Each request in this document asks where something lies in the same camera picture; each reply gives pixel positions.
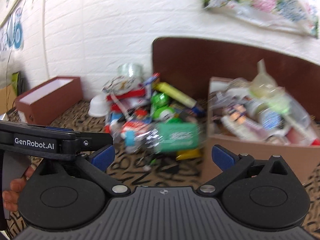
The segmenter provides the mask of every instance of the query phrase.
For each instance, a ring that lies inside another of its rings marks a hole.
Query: floor
[[[89,103],[81,101],[68,109],[62,116],[52,122],[52,126],[71,128],[77,131],[103,132],[104,118],[93,118],[88,113]],[[19,117],[14,112],[10,121],[18,122]],[[116,145],[116,159],[107,169],[107,173],[118,179],[131,189],[139,185],[146,186],[199,186],[201,159],[176,162],[174,158],[166,157],[158,160],[151,171],[144,171],[144,163],[139,162],[142,154],[125,154],[122,145]],[[33,158],[36,166],[41,160]],[[305,188],[310,195],[311,205],[303,224],[304,228],[320,238],[320,166],[310,175]],[[11,213],[8,222],[8,233],[11,237],[26,227],[18,212]]]

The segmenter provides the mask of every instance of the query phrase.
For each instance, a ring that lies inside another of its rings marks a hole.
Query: white container
[[[104,93],[96,95],[90,101],[90,108],[88,114],[92,117],[106,116],[110,111],[110,106],[106,101],[106,95]]]

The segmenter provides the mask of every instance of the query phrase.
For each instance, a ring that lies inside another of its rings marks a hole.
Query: finger
[[[29,168],[27,168],[26,172],[24,173],[24,175],[27,177],[27,178],[30,178],[32,176],[32,174],[35,172],[35,170],[29,166]]]
[[[14,191],[4,191],[2,192],[2,198],[4,201],[11,202],[13,204],[18,203],[19,193]]]
[[[10,203],[10,202],[4,202],[3,203],[3,207],[5,209],[9,210],[9,211],[12,211],[12,212],[17,212],[18,211],[18,205]]]
[[[15,192],[21,192],[26,183],[26,177],[22,177],[21,179],[14,179],[10,182],[10,189]]]

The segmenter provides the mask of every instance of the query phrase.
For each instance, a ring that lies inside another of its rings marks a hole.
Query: red cap
[[[104,132],[105,133],[110,133],[110,125],[107,124],[105,127],[104,127]]]
[[[146,116],[148,114],[148,111],[144,109],[137,109],[136,111],[134,111],[134,113],[136,114],[136,116]]]
[[[317,139],[315,139],[312,143],[311,143],[311,145],[320,145],[320,140],[317,138]]]

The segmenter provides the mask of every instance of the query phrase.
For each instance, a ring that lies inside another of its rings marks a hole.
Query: plastic bag
[[[316,0],[202,0],[204,8],[274,30],[318,38]]]

